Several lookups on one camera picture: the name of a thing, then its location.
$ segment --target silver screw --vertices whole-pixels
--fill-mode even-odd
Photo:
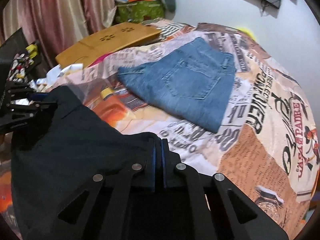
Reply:
[[[177,165],[176,165],[176,167],[177,167],[177,169],[178,170],[184,170],[187,166],[185,165],[185,164],[183,164],[183,163],[178,163]]]
[[[101,174],[96,174],[92,177],[93,181],[99,182],[103,180],[103,176]]]
[[[221,173],[217,173],[214,178],[218,181],[223,181],[224,180],[224,175]]]
[[[142,166],[141,166],[141,164],[136,163],[136,164],[132,165],[131,168],[132,168],[133,170],[135,170],[135,171],[139,171],[139,170],[142,169]]]

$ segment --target back pocket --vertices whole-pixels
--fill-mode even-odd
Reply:
[[[162,78],[173,96],[193,99],[205,99],[219,79],[217,75],[205,73],[204,69],[196,66],[195,62],[190,63],[184,60],[180,60]]]

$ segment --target folded blue jeans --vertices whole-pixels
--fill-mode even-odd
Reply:
[[[196,38],[157,62],[120,67],[118,79],[147,103],[216,133],[235,72],[232,54]]]

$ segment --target bedsheet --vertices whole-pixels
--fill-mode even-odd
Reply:
[[[235,58],[235,83],[216,134],[148,105],[116,76],[120,66],[157,61],[197,37]],[[245,33],[199,24],[174,39],[111,54],[59,78],[49,90],[59,85],[69,85],[84,105],[121,133],[153,132],[167,138],[170,150],[198,172],[225,174],[290,239],[303,227],[320,165],[312,111],[294,78]],[[4,174],[0,183],[10,179]]]

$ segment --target beige curtain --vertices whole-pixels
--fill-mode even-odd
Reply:
[[[22,27],[29,43],[40,41],[53,67],[59,53],[111,26],[115,11],[114,0],[10,0],[2,15],[2,35],[7,39]]]

